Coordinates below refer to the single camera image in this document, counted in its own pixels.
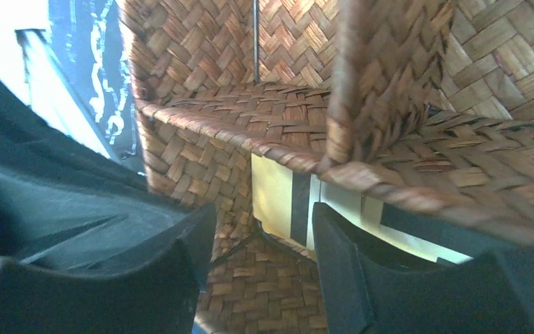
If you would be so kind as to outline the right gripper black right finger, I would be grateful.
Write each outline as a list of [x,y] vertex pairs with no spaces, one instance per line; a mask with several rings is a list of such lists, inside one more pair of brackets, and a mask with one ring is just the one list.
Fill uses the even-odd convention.
[[534,333],[534,248],[445,266],[313,206],[330,333]]

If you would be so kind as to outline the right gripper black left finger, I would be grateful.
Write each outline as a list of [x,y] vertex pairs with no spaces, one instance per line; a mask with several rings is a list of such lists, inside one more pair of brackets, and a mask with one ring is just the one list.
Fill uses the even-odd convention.
[[0,333],[193,333],[210,269],[216,208],[107,257],[44,268],[0,256]]

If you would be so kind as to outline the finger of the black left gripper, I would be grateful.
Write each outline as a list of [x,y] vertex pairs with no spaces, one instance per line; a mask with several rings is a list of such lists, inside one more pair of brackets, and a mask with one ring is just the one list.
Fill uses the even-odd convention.
[[0,256],[93,267],[177,235],[189,211],[142,177],[50,127],[0,81]]

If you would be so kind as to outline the yellow VIP card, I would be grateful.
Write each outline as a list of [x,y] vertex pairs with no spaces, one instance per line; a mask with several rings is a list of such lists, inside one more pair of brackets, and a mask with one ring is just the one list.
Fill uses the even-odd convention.
[[358,228],[417,257],[432,262],[446,260],[454,264],[471,259],[463,253],[384,226],[382,224],[384,203],[378,199],[326,182],[320,183],[319,199]]

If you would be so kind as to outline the brown woven basket card holder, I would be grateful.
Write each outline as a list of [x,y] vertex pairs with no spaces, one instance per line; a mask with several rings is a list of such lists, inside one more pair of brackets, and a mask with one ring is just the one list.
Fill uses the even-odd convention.
[[120,1],[151,190],[251,232],[251,158],[534,246],[534,70],[511,120],[434,103],[456,1]]

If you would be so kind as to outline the black striped yellow card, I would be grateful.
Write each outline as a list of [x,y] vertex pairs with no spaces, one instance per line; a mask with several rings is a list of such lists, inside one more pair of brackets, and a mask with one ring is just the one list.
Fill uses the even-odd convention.
[[314,250],[313,206],[321,200],[321,181],[254,154],[251,164],[253,215],[262,228]]

